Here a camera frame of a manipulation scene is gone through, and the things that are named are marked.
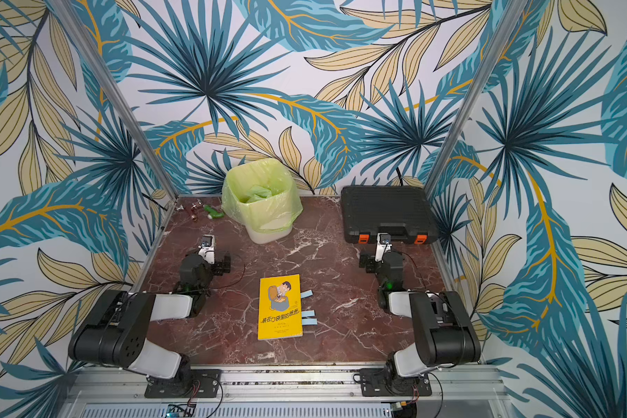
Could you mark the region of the yellow cover book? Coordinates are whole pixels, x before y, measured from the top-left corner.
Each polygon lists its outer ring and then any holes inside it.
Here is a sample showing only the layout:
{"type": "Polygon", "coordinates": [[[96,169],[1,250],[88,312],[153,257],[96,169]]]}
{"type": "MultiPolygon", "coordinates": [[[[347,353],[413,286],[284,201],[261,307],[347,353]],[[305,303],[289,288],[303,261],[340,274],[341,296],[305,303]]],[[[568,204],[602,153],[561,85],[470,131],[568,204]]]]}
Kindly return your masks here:
{"type": "Polygon", "coordinates": [[[301,337],[301,277],[298,274],[260,281],[258,340],[301,337]]]}

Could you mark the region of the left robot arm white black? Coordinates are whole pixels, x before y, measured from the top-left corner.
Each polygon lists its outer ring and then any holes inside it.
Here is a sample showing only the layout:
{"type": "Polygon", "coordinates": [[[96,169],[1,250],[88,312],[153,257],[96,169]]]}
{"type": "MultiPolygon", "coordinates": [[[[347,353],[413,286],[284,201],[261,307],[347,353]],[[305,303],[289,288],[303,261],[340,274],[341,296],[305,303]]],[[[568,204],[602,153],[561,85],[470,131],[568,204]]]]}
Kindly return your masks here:
{"type": "Polygon", "coordinates": [[[116,367],[146,378],[145,397],[215,397],[219,370],[195,371],[190,358],[150,341],[153,322],[196,317],[211,295],[216,276],[230,273],[232,258],[211,262],[208,254],[188,254],[179,267],[179,283],[167,294],[107,291],[74,332],[69,357],[116,367]]]}

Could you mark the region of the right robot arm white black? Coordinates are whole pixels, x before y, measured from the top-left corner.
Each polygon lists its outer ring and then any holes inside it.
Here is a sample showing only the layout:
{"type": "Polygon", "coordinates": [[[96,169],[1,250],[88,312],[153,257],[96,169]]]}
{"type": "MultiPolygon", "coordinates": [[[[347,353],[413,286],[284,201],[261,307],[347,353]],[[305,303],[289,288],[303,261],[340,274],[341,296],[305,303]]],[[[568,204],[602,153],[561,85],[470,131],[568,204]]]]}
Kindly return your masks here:
{"type": "Polygon", "coordinates": [[[456,292],[409,290],[403,285],[403,254],[362,254],[359,267],[378,282],[379,307],[411,320],[415,342],[388,357],[383,375],[389,382],[415,379],[437,367],[477,362],[481,344],[456,292]]]}

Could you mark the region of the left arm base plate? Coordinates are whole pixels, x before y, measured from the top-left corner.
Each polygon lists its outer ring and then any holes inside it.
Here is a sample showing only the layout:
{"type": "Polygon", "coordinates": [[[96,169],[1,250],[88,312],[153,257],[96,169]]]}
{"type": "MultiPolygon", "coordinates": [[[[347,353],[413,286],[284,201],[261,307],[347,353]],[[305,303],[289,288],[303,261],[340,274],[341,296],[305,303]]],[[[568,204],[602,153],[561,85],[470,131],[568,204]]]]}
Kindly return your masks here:
{"type": "Polygon", "coordinates": [[[146,399],[202,398],[211,399],[219,391],[220,369],[191,369],[170,380],[147,379],[146,399]]]}

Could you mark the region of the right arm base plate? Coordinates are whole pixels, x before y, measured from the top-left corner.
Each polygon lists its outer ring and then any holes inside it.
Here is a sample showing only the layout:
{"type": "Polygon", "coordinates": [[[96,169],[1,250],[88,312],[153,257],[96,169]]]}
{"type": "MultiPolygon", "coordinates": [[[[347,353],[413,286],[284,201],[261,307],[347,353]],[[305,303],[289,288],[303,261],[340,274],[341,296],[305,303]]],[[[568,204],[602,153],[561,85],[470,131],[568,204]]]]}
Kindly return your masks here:
{"type": "Polygon", "coordinates": [[[364,397],[419,397],[432,395],[429,382],[420,377],[402,377],[388,369],[360,369],[353,377],[364,397]]]}

